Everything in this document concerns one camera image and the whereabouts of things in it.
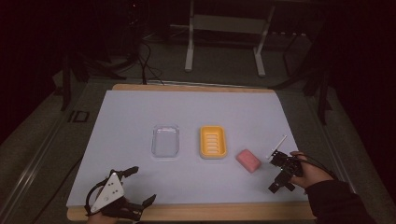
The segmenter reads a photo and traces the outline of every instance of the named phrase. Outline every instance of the soap dish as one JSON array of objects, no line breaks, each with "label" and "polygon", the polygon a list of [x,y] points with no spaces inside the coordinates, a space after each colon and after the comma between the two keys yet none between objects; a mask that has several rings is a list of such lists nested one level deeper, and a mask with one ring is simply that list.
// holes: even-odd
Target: soap dish
[{"label": "soap dish", "polygon": [[201,127],[201,157],[221,159],[227,155],[224,129],[221,126]]}]

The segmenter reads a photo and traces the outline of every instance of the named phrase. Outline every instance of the yellow tray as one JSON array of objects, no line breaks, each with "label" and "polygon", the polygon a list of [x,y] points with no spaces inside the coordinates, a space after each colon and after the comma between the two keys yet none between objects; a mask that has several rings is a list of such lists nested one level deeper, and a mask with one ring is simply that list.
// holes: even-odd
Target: yellow tray
[{"label": "yellow tray", "polygon": [[201,157],[221,159],[227,155],[224,130],[220,126],[201,127]]}]

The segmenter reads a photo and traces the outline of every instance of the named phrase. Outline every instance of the person's right hand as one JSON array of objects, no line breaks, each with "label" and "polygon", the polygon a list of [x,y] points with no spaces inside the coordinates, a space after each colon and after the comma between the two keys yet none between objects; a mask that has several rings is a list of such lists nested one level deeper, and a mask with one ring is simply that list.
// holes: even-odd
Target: person's right hand
[{"label": "person's right hand", "polygon": [[[297,156],[298,159],[306,161],[306,157],[304,156],[303,152],[293,151],[290,153],[290,155]],[[303,167],[303,176],[292,177],[290,180],[291,184],[295,184],[303,189],[306,189],[309,186],[314,185],[318,182],[333,180],[333,178],[329,174],[314,165],[306,162],[301,162],[301,166]]]}]

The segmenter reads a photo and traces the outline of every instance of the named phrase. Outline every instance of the black sleeve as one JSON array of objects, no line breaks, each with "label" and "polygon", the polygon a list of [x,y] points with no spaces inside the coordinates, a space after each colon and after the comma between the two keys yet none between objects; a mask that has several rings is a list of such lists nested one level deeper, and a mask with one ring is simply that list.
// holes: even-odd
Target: black sleeve
[{"label": "black sleeve", "polygon": [[349,185],[337,180],[319,182],[305,189],[312,213],[318,223],[375,223],[361,198]]}]

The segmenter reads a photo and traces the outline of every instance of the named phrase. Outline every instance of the dark background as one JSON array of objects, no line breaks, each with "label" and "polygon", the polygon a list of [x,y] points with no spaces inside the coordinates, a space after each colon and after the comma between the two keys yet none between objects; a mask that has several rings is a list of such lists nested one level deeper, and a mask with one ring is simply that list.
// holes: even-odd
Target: dark background
[{"label": "dark background", "polygon": [[[102,5],[92,7],[97,2]],[[108,16],[104,9],[109,8],[112,22],[124,23],[125,1],[113,1],[117,5],[97,2],[0,3],[0,143],[53,93],[55,86],[51,77],[61,70],[65,52],[84,51],[95,59],[106,60],[109,53],[106,39],[117,25],[100,20]],[[147,22],[154,29],[162,30],[164,36],[168,31],[166,24],[188,22],[188,1],[151,0],[150,6]],[[199,7],[210,10],[215,6],[203,1]],[[342,37],[333,46],[339,60],[332,69],[331,85],[336,88],[393,201],[396,201],[393,178],[396,173],[395,8],[395,1],[366,0],[335,11],[333,33],[328,35],[327,42],[332,46],[333,37]],[[289,29],[282,18],[290,16],[292,11],[292,8],[278,9],[271,29]],[[134,13],[138,19],[145,17],[139,15],[139,11]],[[234,13],[246,12],[237,8]]]}]

